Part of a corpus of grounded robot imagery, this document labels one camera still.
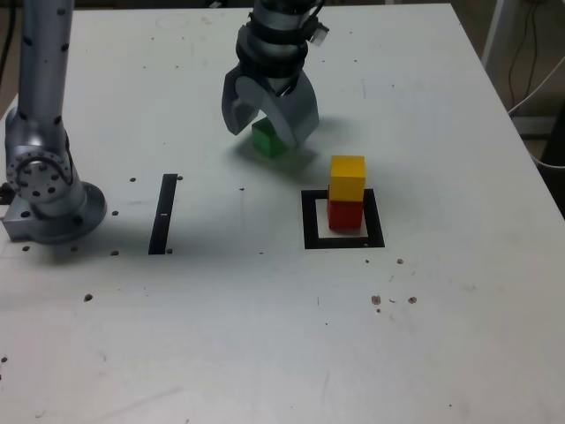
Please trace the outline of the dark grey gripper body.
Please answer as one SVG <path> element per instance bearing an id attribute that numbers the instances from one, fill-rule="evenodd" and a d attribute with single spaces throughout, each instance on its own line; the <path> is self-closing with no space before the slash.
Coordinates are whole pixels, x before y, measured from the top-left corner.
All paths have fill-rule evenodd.
<path id="1" fill-rule="evenodd" d="M 284 78 L 265 78 L 266 89 L 274 96 L 283 96 L 291 93 L 298 83 L 300 72 Z"/>

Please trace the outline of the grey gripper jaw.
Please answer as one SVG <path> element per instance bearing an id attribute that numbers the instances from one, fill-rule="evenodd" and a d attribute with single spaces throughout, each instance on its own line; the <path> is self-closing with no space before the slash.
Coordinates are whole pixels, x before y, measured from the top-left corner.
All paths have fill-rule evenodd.
<path id="1" fill-rule="evenodd" d="M 240 134 L 258 115 L 262 102 L 259 74 L 249 64 L 238 64 L 225 75 L 222 116 L 228 131 Z"/>
<path id="2" fill-rule="evenodd" d="M 244 104 L 262 111 L 287 148 L 299 148 L 319 124 L 313 85 L 304 73 L 294 89 L 277 96 L 248 77 L 239 77 L 235 89 Z"/>

